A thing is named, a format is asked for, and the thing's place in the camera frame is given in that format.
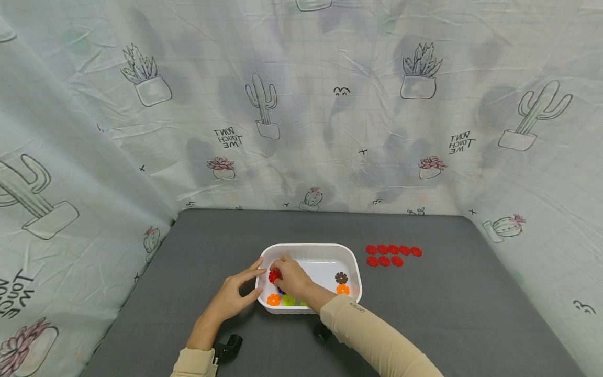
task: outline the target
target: white curtain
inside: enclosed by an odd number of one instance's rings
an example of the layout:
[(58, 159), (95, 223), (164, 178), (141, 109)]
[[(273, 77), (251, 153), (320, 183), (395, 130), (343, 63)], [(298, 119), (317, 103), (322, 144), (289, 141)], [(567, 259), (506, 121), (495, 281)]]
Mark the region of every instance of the white curtain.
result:
[(598, 376), (602, 8), (4, 1), (0, 376), (77, 376), (186, 208), (465, 216)]

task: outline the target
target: gray mat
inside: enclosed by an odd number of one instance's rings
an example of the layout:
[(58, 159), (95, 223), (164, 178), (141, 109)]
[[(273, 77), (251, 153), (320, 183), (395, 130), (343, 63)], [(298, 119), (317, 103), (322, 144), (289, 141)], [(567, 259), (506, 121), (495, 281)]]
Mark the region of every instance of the gray mat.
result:
[[(446, 377), (584, 376), (465, 218), (214, 210), (180, 214), (83, 376), (168, 377), (224, 278), (272, 244), (302, 242), (349, 247), (360, 266), (361, 303)], [(372, 268), (367, 244), (418, 246), (423, 256)], [(223, 343), (233, 333), (244, 342), (218, 376), (377, 376), (335, 337), (320, 343), (312, 335), (317, 322), (255, 303), (222, 327)]]

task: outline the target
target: green gear piece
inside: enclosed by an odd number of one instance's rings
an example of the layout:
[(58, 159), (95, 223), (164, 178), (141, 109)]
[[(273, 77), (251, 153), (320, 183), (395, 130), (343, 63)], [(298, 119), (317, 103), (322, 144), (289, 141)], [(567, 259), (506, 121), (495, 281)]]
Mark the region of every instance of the green gear piece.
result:
[(283, 298), (281, 299), (281, 302), (283, 303), (283, 306), (294, 306), (295, 305), (295, 299), (287, 294), (285, 294), (283, 296)]

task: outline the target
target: potted plant drawing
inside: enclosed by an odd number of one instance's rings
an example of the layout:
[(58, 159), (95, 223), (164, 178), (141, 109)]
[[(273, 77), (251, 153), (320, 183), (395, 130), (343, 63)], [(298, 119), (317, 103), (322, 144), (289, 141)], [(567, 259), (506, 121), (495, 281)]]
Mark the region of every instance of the potted plant drawing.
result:
[(572, 101), (572, 95), (567, 94), (553, 108), (553, 102), (559, 91), (559, 81), (553, 80), (540, 92), (533, 101), (534, 91), (524, 94), (519, 102), (517, 111), (523, 117), (516, 130), (505, 130), (498, 141), (499, 147), (525, 151), (532, 146), (537, 135), (530, 133), (537, 121), (548, 121), (560, 116)]
[(144, 106), (151, 107), (161, 102), (172, 99), (172, 90), (165, 82), (163, 77), (157, 73), (157, 63), (151, 56), (142, 56), (138, 47), (126, 46), (124, 51), (125, 59), (129, 67), (122, 68), (121, 73), (125, 78), (134, 84), (138, 98)]
[(21, 204), (34, 216), (23, 225), (23, 229), (41, 239), (51, 239), (80, 214), (66, 201), (56, 205), (48, 203), (40, 192), (50, 184), (50, 173), (27, 154), (21, 155), (21, 161), (34, 175), (32, 180), (27, 180), (12, 166), (0, 161), (0, 207)]
[(213, 176), (217, 179), (232, 179), (235, 177), (234, 161), (228, 161), (222, 157), (216, 157), (207, 161), (207, 167), (213, 169)]
[(421, 160), (418, 167), (421, 168), (418, 177), (421, 179), (429, 179), (439, 176), (448, 165), (444, 165), (444, 162), (438, 156), (429, 156), (426, 159)]
[(300, 202), (300, 209), (309, 212), (318, 211), (318, 204), (323, 199), (323, 195), (318, 192), (319, 189), (319, 187), (313, 187), (308, 191), (304, 200)]
[(149, 227), (145, 232), (144, 246), (147, 255), (145, 256), (145, 260), (147, 263), (151, 261), (151, 257), (153, 256), (153, 252), (157, 250), (157, 246), (159, 245), (159, 228), (154, 226)]
[(495, 242), (503, 242), (503, 237), (515, 237), (523, 231), (522, 224), (526, 221), (520, 215), (513, 217), (503, 217), (492, 223), (486, 221), (482, 226), (490, 239)]
[(272, 110), (277, 105), (274, 85), (270, 84), (268, 86), (270, 92), (270, 99), (268, 99), (264, 90), (264, 84), (258, 74), (251, 76), (251, 82), (253, 83), (253, 90), (250, 85), (245, 85), (245, 90), (251, 104), (260, 110), (260, 118), (262, 120), (256, 121), (257, 131), (265, 138), (278, 140), (280, 139), (279, 125), (270, 122), (270, 114), (268, 113), (268, 110)]
[(0, 346), (0, 377), (28, 377), (40, 368), (58, 337), (58, 329), (45, 323), (22, 327)]
[(400, 95), (405, 100), (420, 98), (430, 100), (435, 95), (434, 75), (440, 69), (444, 59), (438, 60), (434, 57), (434, 44), (418, 44), (413, 58), (402, 59), (404, 79)]
[(295, 0), (297, 8), (302, 12), (310, 12), (329, 8), (333, 0)]

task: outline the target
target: beige sleeve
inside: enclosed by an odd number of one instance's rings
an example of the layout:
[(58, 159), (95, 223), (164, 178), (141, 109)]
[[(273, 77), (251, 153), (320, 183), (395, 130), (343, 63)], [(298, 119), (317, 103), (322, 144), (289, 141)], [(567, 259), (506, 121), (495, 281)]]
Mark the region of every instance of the beige sleeve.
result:
[(209, 351), (181, 350), (170, 377), (215, 377), (218, 365), (213, 363), (214, 353), (213, 348)]
[(381, 377), (442, 377), (427, 356), (381, 318), (339, 295), (320, 309), (320, 320)]

